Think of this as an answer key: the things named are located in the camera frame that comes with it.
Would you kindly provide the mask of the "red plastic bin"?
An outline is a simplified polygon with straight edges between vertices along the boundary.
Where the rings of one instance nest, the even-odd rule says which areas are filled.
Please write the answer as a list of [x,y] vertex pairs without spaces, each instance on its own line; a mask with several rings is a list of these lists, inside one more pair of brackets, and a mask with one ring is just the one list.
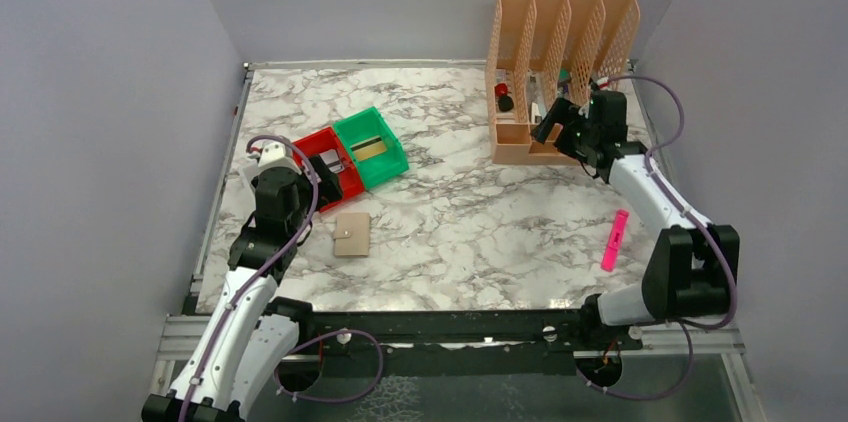
[[294,145],[311,162],[318,163],[320,212],[350,202],[365,192],[358,169],[332,127],[296,140]]

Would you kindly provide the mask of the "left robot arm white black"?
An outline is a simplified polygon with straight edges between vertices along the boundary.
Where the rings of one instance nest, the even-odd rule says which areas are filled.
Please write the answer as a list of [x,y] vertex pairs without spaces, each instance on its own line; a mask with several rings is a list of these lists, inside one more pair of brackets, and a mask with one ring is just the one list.
[[266,153],[253,179],[255,209],[229,250],[219,301],[186,367],[144,421],[244,421],[301,324],[275,292],[307,238],[314,213],[338,202],[338,176],[318,155]]

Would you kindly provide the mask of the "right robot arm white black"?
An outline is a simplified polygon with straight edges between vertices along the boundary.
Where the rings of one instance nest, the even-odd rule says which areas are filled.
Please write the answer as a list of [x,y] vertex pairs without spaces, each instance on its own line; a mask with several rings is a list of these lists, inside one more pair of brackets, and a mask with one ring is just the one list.
[[597,325],[616,327],[677,320],[717,329],[734,317],[740,236],[693,209],[659,170],[649,149],[628,138],[627,98],[600,90],[583,107],[556,99],[531,132],[595,170],[621,194],[656,242],[642,279],[589,299]]

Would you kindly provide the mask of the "green plastic bin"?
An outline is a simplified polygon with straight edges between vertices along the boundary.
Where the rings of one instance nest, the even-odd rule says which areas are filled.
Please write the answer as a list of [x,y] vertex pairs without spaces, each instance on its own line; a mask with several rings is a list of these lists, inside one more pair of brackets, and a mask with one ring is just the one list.
[[343,118],[332,128],[367,190],[409,170],[405,150],[377,108]]

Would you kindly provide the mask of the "silver credit card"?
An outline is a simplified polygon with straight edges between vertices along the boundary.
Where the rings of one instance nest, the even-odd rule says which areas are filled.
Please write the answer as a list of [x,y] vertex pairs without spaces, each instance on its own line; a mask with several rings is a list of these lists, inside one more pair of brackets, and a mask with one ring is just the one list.
[[341,173],[347,170],[348,162],[346,158],[337,150],[331,149],[320,154],[322,161],[333,173]]

